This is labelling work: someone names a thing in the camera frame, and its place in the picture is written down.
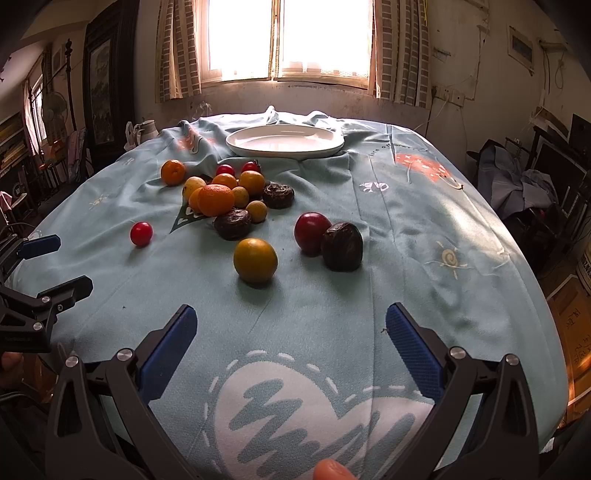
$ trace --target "curtain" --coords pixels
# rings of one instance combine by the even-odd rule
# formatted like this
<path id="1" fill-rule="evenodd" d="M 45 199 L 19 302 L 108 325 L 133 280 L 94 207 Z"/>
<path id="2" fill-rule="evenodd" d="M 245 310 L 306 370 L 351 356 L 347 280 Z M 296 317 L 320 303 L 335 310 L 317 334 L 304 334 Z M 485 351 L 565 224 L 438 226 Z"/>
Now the curtain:
<path id="1" fill-rule="evenodd" d="M 201 93 L 196 2 L 160 0 L 156 43 L 156 102 Z"/>
<path id="2" fill-rule="evenodd" d="M 43 75 L 43 93 L 53 92 L 53 78 L 51 66 L 51 43 L 45 47 L 41 60 L 41 74 Z"/>
<path id="3" fill-rule="evenodd" d="M 23 123 L 26 126 L 25 137 L 29 143 L 32 155 L 39 153 L 39 140 L 37 139 L 37 132 L 35 131 L 35 123 L 33 122 L 33 114 L 31 112 L 31 101 L 29 99 L 29 79 L 26 79 L 22 88 L 22 117 Z"/>
<path id="4" fill-rule="evenodd" d="M 427 0 L 375 0 L 375 96 L 429 108 Z"/>

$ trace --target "dark purple fruit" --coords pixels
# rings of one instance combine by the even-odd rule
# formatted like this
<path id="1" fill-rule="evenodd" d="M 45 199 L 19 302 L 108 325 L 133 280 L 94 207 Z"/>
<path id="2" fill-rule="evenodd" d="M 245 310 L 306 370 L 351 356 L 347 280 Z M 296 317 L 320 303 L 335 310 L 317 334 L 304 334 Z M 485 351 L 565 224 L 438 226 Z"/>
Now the dark purple fruit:
<path id="1" fill-rule="evenodd" d="M 262 191 L 262 201 L 268 208 L 288 208 L 294 203 L 294 189 L 282 183 L 271 183 Z"/>
<path id="2" fill-rule="evenodd" d="M 337 272 L 357 270 L 363 259 L 363 239 L 352 223 L 341 222 L 331 226 L 320 242 L 326 266 Z"/>
<path id="3" fill-rule="evenodd" d="M 231 210 L 213 221 L 213 227 L 224 240 L 238 240 L 251 231 L 251 214 L 246 210 Z"/>

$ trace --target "window frame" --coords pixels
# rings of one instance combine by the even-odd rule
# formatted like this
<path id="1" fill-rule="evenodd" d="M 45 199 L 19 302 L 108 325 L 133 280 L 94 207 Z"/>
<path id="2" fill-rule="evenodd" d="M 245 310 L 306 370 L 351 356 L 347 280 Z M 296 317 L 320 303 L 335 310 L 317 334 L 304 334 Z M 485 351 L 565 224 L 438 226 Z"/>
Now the window frame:
<path id="1" fill-rule="evenodd" d="M 275 31 L 275 3 L 277 0 L 271 1 L 271 34 L 269 35 L 269 67 L 266 77 L 251 77 L 251 78 L 237 78 L 237 79 L 223 79 L 222 72 L 218 69 L 211 70 L 209 68 L 209 0 L 196 0 L 196 14 L 199 31 L 196 32 L 195 37 L 199 39 L 199 49 L 197 51 L 197 62 L 199 64 L 199 76 L 201 78 L 201 86 L 207 87 L 216 85 L 218 83 L 233 83 L 233 82 L 252 82 L 271 80 L 271 65 L 273 63 L 273 42 Z"/>
<path id="2" fill-rule="evenodd" d="M 31 89 L 31 107 L 33 125 L 35 126 L 35 133 L 39 139 L 39 145 L 47 141 L 47 131 L 45 130 L 45 124 L 43 123 L 43 74 L 34 83 Z"/>
<path id="3" fill-rule="evenodd" d="M 367 77 L 347 77 L 341 75 L 330 75 L 326 73 L 313 74 L 309 72 L 282 72 L 282 45 L 281 32 L 284 23 L 284 0 L 272 0 L 271 2 L 271 32 L 269 35 L 269 68 L 267 77 L 245 78 L 245 79 L 223 79 L 220 70 L 209 69 L 209 0 L 196 0 L 196 38 L 199 39 L 197 61 L 199 63 L 199 75 L 201 85 L 208 87 L 219 83 L 269 81 L 278 82 L 313 82 L 327 83 L 333 85 L 344 85 L 368 91 L 372 82 L 371 65 L 373 57 L 373 43 L 375 34 L 371 34 L 371 48 L 369 56 L 369 74 Z"/>
<path id="4" fill-rule="evenodd" d="M 283 45 L 281 44 L 281 32 L 285 23 L 285 12 L 282 8 L 285 0 L 274 0 L 278 4 L 278 16 L 276 17 L 277 25 L 277 55 L 275 57 L 275 76 L 274 80 L 278 82 L 314 82 L 314 83 L 331 83 L 337 85 L 345 85 L 350 87 L 356 87 L 363 90 L 368 90 L 371 76 L 371 72 L 368 72 L 367 77 L 347 77 L 341 75 L 330 75 L 327 73 L 309 73 L 309 72 L 281 72 L 281 63 L 283 58 Z M 371 0 L 366 0 L 369 4 L 373 4 Z M 371 34 L 371 43 L 374 43 L 374 34 Z M 369 65 L 371 68 L 371 46 Z"/>

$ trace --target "striped curtain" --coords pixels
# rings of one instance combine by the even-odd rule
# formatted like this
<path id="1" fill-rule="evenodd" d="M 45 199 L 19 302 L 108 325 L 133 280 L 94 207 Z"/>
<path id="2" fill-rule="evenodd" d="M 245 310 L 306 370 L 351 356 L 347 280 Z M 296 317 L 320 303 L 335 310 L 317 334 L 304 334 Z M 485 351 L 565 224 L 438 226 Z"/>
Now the striped curtain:
<path id="1" fill-rule="evenodd" d="M 426 2 L 375 0 L 372 63 L 377 98 L 430 107 Z"/>
<path id="2" fill-rule="evenodd" d="M 201 93 L 194 0 L 160 0 L 156 102 Z"/>

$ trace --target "orange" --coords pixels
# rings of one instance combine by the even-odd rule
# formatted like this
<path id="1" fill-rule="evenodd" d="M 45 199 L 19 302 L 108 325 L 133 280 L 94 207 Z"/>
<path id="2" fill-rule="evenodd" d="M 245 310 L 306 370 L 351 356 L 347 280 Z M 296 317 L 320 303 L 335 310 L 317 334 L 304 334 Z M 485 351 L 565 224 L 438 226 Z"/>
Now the orange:
<path id="1" fill-rule="evenodd" d="M 265 177 L 254 170 L 243 171 L 238 180 L 238 185 L 246 188 L 251 197 L 260 197 L 265 188 Z"/>
<path id="2" fill-rule="evenodd" d="M 266 282 L 277 270 L 277 254 L 264 240 L 245 238 L 234 250 L 234 268 L 246 282 Z"/>
<path id="3" fill-rule="evenodd" d="M 189 197 L 189 206 L 195 213 L 201 213 L 201 210 L 199 209 L 199 192 L 201 192 L 202 189 L 203 187 L 199 187 Z"/>
<path id="4" fill-rule="evenodd" d="M 238 187 L 238 182 L 234 178 L 234 175 L 230 175 L 229 173 L 220 173 L 219 175 L 216 175 L 213 178 L 212 183 L 216 183 L 218 185 L 225 185 L 229 189 L 234 189 Z"/>
<path id="5" fill-rule="evenodd" d="M 160 169 L 160 177 L 169 187 L 174 187 L 184 179 L 186 169 L 184 164 L 178 160 L 167 160 Z"/>
<path id="6" fill-rule="evenodd" d="M 225 185 L 212 183 L 199 191 L 197 202 L 202 214 L 208 217 L 217 217 L 234 208 L 234 194 Z"/>

